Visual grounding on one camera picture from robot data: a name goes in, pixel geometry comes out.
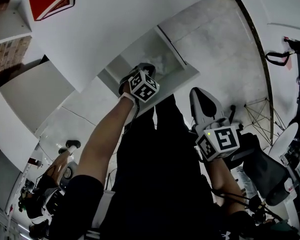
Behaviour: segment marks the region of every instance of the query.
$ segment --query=floor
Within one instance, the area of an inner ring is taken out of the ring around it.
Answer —
[[[200,87],[221,102],[227,116],[230,115],[230,105],[236,105],[235,119],[243,123],[244,132],[259,134],[251,125],[248,126],[251,120],[244,105],[264,99],[268,91],[256,44],[235,0],[202,0],[160,26],[184,60],[201,72],[201,76],[175,93],[186,123],[190,126],[193,120],[190,90]],[[36,182],[69,139],[82,143],[81,148],[74,152],[74,160],[79,162],[95,126],[116,103],[116,96],[98,78],[82,93],[74,91],[41,136],[37,152],[43,153],[44,166],[40,169],[32,167],[29,179]],[[259,111],[261,107],[257,104],[254,109]],[[269,114],[267,107],[264,113]],[[261,136],[259,140],[262,148],[268,146]],[[116,168],[114,151],[108,168],[108,172],[112,172],[109,184],[114,181]]]

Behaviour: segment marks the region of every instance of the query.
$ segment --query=white marker cube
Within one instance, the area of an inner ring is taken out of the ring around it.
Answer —
[[[235,126],[204,130],[195,143],[200,147],[201,153],[207,161],[225,158],[240,148]]]
[[[160,85],[144,71],[139,71],[129,79],[131,94],[146,103],[159,92]]]

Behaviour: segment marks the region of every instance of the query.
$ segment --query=black handle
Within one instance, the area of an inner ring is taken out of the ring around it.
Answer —
[[[269,59],[269,56],[272,56],[272,57],[277,57],[277,58],[286,58],[285,61],[283,62],[279,62],[279,61],[276,61],[276,60],[271,60]],[[289,60],[289,57],[290,57],[290,52],[285,52],[285,53],[277,53],[277,52],[268,52],[266,55],[265,55],[265,59],[274,64],[274,65],[277,65],[277,66],[282,66],[284,67],[288,60]]]

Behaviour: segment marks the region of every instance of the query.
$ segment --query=black sleeve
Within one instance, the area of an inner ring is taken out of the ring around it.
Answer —
[[[104,193],[101,182],[93,177],[74,177],[52,218],[50,240],[78,240],[90,227]]]

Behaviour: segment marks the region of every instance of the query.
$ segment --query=person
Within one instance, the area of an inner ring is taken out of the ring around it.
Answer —
[[[92,225],[109,160],[134,106],[127,82],[123,91],[128,97],[122,97],[100,121],[83,149],[52,219],[51,240],[77,240]],[[125,127],[117,151],[115,194],[97,239],[239,239],[240,228],[251,217],[243,205],[230,199],[218,198],[219,205],[214,204],[188,131],[173,95]],[[214,189],[242,195],[222,159],[205,166]]]
[[[57,207],[54,204],[57,204],[57,200],[60,200],[62,197],[62,194],[57,191],[60,180],[67,164],[73,160],[72,153],[81,147],[81,143],[78,140],[68,140],[65,146],[66,148],[62,147],[59,149],[59,156],[42,175],[36,188],[32,192],[22,190],[19,197],[19,211],[23,212],[25,210],[27,216],[34,224],[29,228],[33,239],[41,239],[43,238],[42,236],[47,236],[50,222],[42,212],[43,206],[47,198],[52,195],[49,199],[51,202],[46,204],[46,208],[50,215],[54,214]]]

